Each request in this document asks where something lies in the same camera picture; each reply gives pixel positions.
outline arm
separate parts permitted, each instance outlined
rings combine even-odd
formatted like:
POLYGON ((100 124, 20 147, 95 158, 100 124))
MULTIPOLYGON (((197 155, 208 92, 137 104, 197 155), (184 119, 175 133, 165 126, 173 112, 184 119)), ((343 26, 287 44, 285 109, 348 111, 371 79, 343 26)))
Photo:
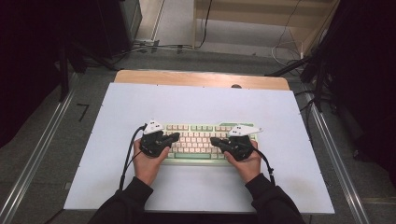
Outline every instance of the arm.
MULTIPOLYGON (((134 155, 140 153, 140 139, 134 141, 134 155)), ((140 153, 134 158, 134 178, 125 190, 117 190, 96 211, 89 224, 136 223, 145 210, 145 204, 153 189, 150 187, 166 158, 169 147, 158 158, 140 153)))
MULTIPOLYGON (((256 142, 252 141, 252 145, 257 148, 256 142)), ((224 155, 246 183, 259 223, 304 223, 292 199, 260 173, 262 158, 257 152, 244 161, 236 161, 229 152, 224 155)))

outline sleeve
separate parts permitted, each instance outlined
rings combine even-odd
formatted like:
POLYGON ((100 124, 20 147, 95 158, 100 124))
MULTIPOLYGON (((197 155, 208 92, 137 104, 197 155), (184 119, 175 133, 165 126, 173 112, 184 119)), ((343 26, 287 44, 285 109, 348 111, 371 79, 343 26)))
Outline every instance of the sleeve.
POLYGON ((134 177, 125 190, 117 190, 93 215, 89 224, 136 223, 153 189, 134 177))
POLYGON ((304 223, 293 200, 278 186, 259 174, 246 183, 253 197, 251 205, 256 209, 259 223, 304 223))

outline mechanical keyboard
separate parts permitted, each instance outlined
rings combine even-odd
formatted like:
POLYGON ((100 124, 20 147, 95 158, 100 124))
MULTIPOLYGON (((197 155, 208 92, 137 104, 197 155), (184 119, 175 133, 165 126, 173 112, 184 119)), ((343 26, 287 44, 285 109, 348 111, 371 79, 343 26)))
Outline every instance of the mechanical keyboard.
MULTIPOLYGON (((221 124, 164 124, 163 134, 180 133, 179 140, 172 144, 163 164, 179 165, 228 165, 230 163, 218 147, 210 144, 210 137, 228 138, 228 132, 237 124, 253 126, 252 123, 221 124)), ((250 139, 257 141, 257 135, 250 139)))

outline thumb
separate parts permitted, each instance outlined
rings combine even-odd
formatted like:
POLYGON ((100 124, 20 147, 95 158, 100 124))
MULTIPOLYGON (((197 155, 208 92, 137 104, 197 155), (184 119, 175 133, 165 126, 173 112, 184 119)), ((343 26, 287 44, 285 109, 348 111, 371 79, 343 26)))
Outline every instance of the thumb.
POLYGON ((237 162, 237 161, 233 158, 233 155, 231 155, 231 153, 228 152, 228 151, 225 151, 225 152, 224 152, 224 156, 225 156, 225 158, 227 159, 227 161, 228 161, 230 164, 232 164, 232 165, 235 165, 235 163, 237 162))
POLYGON ((160 161, 163 161, 166 157, 168 157, 169 149, 170 147, 166 147, 163 149, 163 152, 161 152, 160 156, 158 157, 160 161))

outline desk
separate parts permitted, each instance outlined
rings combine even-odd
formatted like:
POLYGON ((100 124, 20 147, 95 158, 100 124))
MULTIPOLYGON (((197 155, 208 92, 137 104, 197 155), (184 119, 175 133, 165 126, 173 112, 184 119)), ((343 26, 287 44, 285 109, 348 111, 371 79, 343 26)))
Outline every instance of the desk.
MULTIPOLYGON (((210 0, 194 0, 192 22, 192 46, 195 47, 197 19, 206 19, 210 0)), ((237 21, 285 26, 288 21, 290 33, 299 52, 308 55, 328 28, 339 0, 213 0, 209 19, 214 21, 237 21)))
MULTIPOLYGON (((300 211, 334 212, 294 95, 284 78, 164 71, 120 71, 110 84, 65 209, 97 209, 114 194, 132 134, 150 119, 181 123, 252 121, 264 129, 258 134, 259 148, 275 168, 276 183, 300 211), (233 84, 244 89, 230 88, 233 84), (214 88, 216 85, 225 88, 214 88), (264 87, 272 90, 260 90, 264 87)), ((268 178, 264 162, 262 172, 268 178)), ((125 183, 133 175, 131 166, 125 183)), ((163 165, 152 187, 155 191, 146 204, 148 211, 254 212, 251 196, 232 166, 163 165)))

